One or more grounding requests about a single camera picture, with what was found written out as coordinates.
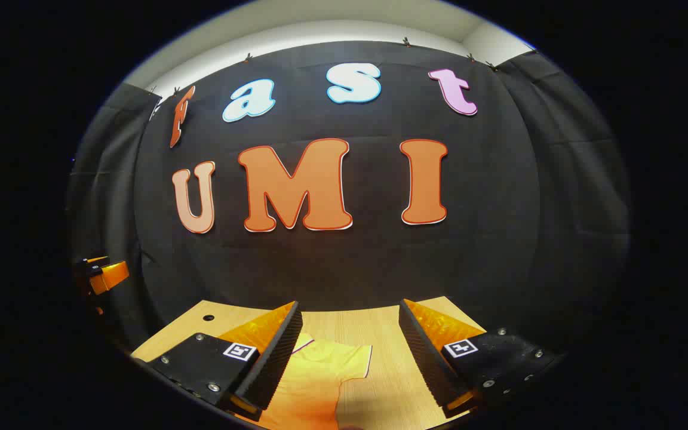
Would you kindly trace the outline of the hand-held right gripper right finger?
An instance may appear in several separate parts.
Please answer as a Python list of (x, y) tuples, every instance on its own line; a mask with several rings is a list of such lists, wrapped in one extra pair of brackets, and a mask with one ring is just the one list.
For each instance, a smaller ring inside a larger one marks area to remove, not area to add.
[(408, 299), (398, 323), (447, 418), (498, 409), (561, 363), (561, 354), (507, 327), (483, 330)]

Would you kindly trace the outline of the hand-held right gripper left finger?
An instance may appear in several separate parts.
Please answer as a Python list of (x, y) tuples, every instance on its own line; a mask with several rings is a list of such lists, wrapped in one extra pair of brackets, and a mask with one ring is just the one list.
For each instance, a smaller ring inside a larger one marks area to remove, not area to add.
[(302, 326), (295, 300), (273, 310), (202, 300), (131, 356), (197, 402), (256, 421), (278, 389)]

